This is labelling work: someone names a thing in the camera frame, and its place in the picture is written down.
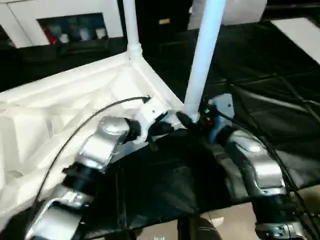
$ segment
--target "wire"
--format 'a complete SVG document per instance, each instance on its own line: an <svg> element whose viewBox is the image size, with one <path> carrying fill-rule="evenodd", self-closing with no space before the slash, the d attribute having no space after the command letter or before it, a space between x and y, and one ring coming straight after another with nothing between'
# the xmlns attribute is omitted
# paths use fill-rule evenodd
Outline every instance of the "wire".
<svg viewBox="0 0 320 240"><path fill-rule="evenodd" d="M310 219L310 222L314 228L314 230L316 231L316 235L317 235L317 238L315 239L320 239L320 231L318 229L318 226L317 224L315 223L309 209L307 208L306 206L306 203L305 203L305 200L301 197L301 195L297 192L298 190L298 187L296 186L294 180L292 179L290 173L289 173L289 170L287 168L287 166L284 164L284 162L282 161L282 159L279 157L279 155L277 154L277 152L275 151L275 148L272 146L272 144L267 140L267 139L264 139L266 137L261 137L259 136L258 134L255 134L255 127L252 126L252 129L249 129L246 125L244 125L243 123L241 123L240 121L238 120L235 120L234 118L231 118L225 114L223 114L222 112L218 111L216 109L216 112L219 116L223 117L224 119L232 122L233 124L235 125L238 125L239 127L241 127L242 129L250 132L250 133L253 133L253 135L259 140L261 141L265 147L266 147L266 150L269 152L269 154L274 157L276 160L277 160L277 163L279 164L281 170L284 172L284 175L285 175L285 182L286 182L286 187L289 187L289 190L293 191L293 193L296 195L299 203L301 204L301 206L303 207L304 209L304 212L306 213L306 215L308 216L308 218Z"/></svg>
<svg viewBox="0 0 320 240"><path fill-rule="evenodd" d="M126 99L123 99L123 100L120 100L120 101L116 101L112 104L109 104L101 109L99 109L98 111L96 111L95 113L93 113L91 116L89 116L72 134L71 136L67 139L67 141L62 145L62 147L60 148L59 152L57 153L57 155L55 156L55 158L53 159L51 165L49 166L44 178L43 178L43 181L41 183L41 186L35 196L35 199L31 205L31 208L30 208L30 212L29 212L29 215L28 215L28 222L27 223L30 223L31 222L31 219L33 218L34 214L35 214L35 211L36 211L36 206L37 204L39 203L39 198L40 198L40 195L41 195L41 192L42 192L42 189L49 177L49 174L52 170L52 168L54 167L55 163L57 162L58 158L60 157L61 153L64 151L64 149L66 148L66 146L68 145L68 143L75 137L75 135L77 135L77 133L85 126L87 125L94 117L96 117L97 115L99 115L100 113L106 111L107 109L113 107L113 106L116 106L116 105L119 105L119 104L123 104L125 102L129 102L129 101L134 101L134 100L143 100L144 102L147 102L148 100L150 99L150 97L148 96L137 96L137 97L130 97L130 98L126 98Z"/></svg>

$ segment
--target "silver robotic arm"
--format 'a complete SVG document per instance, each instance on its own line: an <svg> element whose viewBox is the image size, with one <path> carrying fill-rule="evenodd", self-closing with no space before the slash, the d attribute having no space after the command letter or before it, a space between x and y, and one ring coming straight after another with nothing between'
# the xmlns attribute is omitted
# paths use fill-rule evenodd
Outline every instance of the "silver robotic arm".
<svg viewBox="0 0 320 240"><path fill-rule="evenodd" d="M217 110L233 118L232 97L225 94L211 101L211 111L217 126L209 134L239 168L246 191L251 197L256 216L256 233L262 240L306 240L295 207L289 196L282 169L270 156L266 146L251 133L234 128Z"/></svg>
<svg viewBox="0 0 320 240"><path fill-rule="evenodd" d="M63 182L46 199L27 229L25 240L77 240L82 217L94 200L101 177L117 146L141 144L168 108L157 98L145 103L133 119L105 116L94 134L80 147L75 162L63 172Z"/></svg>

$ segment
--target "white styrofoam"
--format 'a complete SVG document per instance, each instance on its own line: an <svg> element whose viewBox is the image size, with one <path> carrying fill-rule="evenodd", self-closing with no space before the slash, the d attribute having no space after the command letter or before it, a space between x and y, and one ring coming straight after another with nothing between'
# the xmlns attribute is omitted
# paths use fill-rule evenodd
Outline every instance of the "white styrofoam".
<svg viewBox="0 0 320 240"><path fill-rule="evenodd" d="M103 106L147 95L183 109L144 58L129 60L127 52L0 93L0 230L30 205L48 166L77 126ZM62 169L74 161L99 119L133 117L142 104L135 100L114 106L84 127L57 161L45 192L63 179ZM145 145L122 145L113 161Z"/></svg>

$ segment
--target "silver metal segment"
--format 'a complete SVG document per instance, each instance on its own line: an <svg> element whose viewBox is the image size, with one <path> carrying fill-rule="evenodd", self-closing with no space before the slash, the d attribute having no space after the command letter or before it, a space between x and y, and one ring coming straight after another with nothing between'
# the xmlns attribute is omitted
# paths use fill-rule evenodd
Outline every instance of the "silver metal segment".
<svg viewBox="0 0 320 240"><path fill-rule="evenodd" d="M82 216L59 207L51 207L34 226L37 237L46 240L71 240Z"/></svg>
<svg viewBox="0 0 320 240"><path fill-rule="evenodd" d="M126 139L130 127L123 117L105 116L94 134L81 146L77 162L98 170L103 170L113 157L117 145Z"/></svg>
<svg viewBox="0 0 320 240"><path fill-rule="evenodd" d="M228 138L224 150L239 168L250 197L287 192L280 166L256 137L237 130Z"/></svg>
<svg viewBox="0 0 320 240"><path fill-rule="evenodd" d="M52 204L59 203L74 209L79 209L88 206L92 201L92 196L72 190L63 185L57 185L32 221L26 233L25 240L31 240L35 236L48 240L72 239L82 216L66 211L65 209L59 210L58 206L54 207L55 210L52 210ZM52 238L54 235L51 234L51 231L64 231L64 236L69 236L71 233L73 234L70 238Z"/></svg>
<svg viewBox="0 0 320 240"><path fill-rule="evenodd" d="M262 240L264 239L302 239L307 240L304 228L298 221L286 223L264 223L257 224L256 234Z"/></svg>

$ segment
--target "white pole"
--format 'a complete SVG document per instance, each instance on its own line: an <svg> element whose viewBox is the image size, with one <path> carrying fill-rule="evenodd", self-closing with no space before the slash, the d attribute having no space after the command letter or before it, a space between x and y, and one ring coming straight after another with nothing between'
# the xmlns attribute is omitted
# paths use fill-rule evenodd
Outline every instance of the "white pole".
<svg viewBox="0 0 320 240"><path fill-rule="evenodd" d="M123 0L126 35L128 38L127 51L129 58L142 56L142 48L139 42L137 14L135 0Z"/></svg>
<svg viewBox="0 0 320 240"><path fill-rule="evenodd" d="M209 67L214 54L226 0L206 0L196 43L184 112L195 122L205 88Z"/></svg>

